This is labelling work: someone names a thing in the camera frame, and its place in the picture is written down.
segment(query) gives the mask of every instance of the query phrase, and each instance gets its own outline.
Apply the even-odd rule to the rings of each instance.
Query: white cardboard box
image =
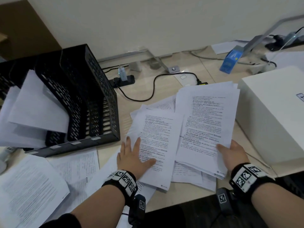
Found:
[[[304,157],[304,72],[295,66],[241,79],[236,119],[269,164]]]

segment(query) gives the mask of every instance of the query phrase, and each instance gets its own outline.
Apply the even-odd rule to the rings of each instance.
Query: black wristband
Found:
[[[105,185],[116,186],[125,197],[125,205],[131,206],[138,190],[134,174],[125,170],[117,170],[105,180],[102,187]]]
[[[265,183],[276,183],[267,173],[250,164],[237,165],[231,172],[230,185],[234,189],[234,195],[246,202],[251,201],[253,192]]]

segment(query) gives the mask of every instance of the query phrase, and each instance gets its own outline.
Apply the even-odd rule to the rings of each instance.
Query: hand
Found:
[[[230,149],[221,144],[217,144],[216,147],[222,153],[225,166],[230,172],[238,164],[249,162],[244,148],[234,140],[231,140]]]
[[[131,139],[127,137],[126,144],[122,142],[120,153],[117,154],[117,167],[119,170],[130,171],[134,174],[136,180],[156,163],[155,158],[141,162],[139,159],[140,138],[137,138],[133,151],[131,150]]]

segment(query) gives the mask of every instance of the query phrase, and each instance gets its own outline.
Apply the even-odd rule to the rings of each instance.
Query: desk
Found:
[[[288,50],[304,50],[304,46],[299,46]],[[254,49],[254,52],[264,54],[265,52],[267,52],[267,50],[262,46],[258,46],[256,49]],[[226,56],[226,54],[216,55],[210,46],[206,50],[201,52],[199,55],[204,57],[217,58],[224,58]],[[222,61],[199,59],[188,53],[176,53],[173,54],[172,57],[164,58],[162,60],[168,66],[178,65],[181,70],[188,69],[189,72],[195,73],[202,82],[208,82],[209,84],[230,80],[232,80],[234,83],[238,83],[241,78],[250,75],[250,73],[247,71],[247,69],[249,68],[248,65],[237,64],[233,69],[232,73],[228,75],[219,71],[219,67],[222,64]],[[259,63],[262,63],[262,61],[257,60],[255,57],[252,58],[251,56],[244,57],[241,59],[241,61],[244,62],[249,62],[250,60],[251,62],[258,61]],[[128,75],[132,74],[135,76],[136,82],[134,85],[122,87],[122,90],[126,93],[128,97],[133,99],[147,99],[148,97],[150,97],[153,90],[154,77],[159,75],[160,73],[163,73],[162,69],[151,70],[147,62],[142,62],[142,66],[142,72],[129,71],[128,69],[126,69]],[[113,70],[107,73],[108,79],[112,79],[116,76],[118,76],[117,70]],[[154,97],[151,100],[144,102],[144,104],[148,105],[166,97],[172,96],[176,94],[180,88],[182,88],[182,86],[175,79],[175,77],[159,77],[155,81]],[[118,99],[120,132],[121,138],[123,140],[132,123],[130,112],[139,109],[142,103],[126,99],[119,90],[116,90],[116,92]],[[240,145],[242,145],[247,153],[263,161],[260,155],[253,148],[249,140],[246,138],[245,134],[242,132],[241,128],[238,126],[237,123],[234,124],[233,139],[236,140]],[[97,147],[100,167],[102,167],[107,162],[109,157],[120,147],[120,144],[121,141]],[[18,161],[24,157],[24,154],[19,151],[15,153],[14,156],[15,158],[12,160],[11,163],[9,163],[9,166],[18,163]],[[249,160],[250,162],[252,162],[256,166],[261,167],[264,171],[268,172],[271,176],[274,177],[276,177],[276,173],[278,173],[279,176],[284,176],[290,173],[295,173],[304,170],[304,161],[297,161],[296,164],[280,165],[273,167],[273,169],[276,171],[275,173],[272,169],[266,168],[261,165],[254,158],[249,157]],[[228,178],[224,180],[218,179],[217,187],[226,187],[231,189],[228,183]],[[152,199],[147,204],[146,211],[154,211],[175,204],[206,197],[212,194],[214,194],[214,192],[204,190],[191,184],[173,182],[171,183],[170,189],[167,193],[163,193],[160,191],[155,192]]]

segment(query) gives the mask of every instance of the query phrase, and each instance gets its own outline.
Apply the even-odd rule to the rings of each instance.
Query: black file holder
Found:
[[[0,98],[22,87],[28,70],[37,76],[69,115],[68,132],[48,131],[41,149],[25,153],[49,157],[120,140],[116,92],[88,45],[0,63]]]

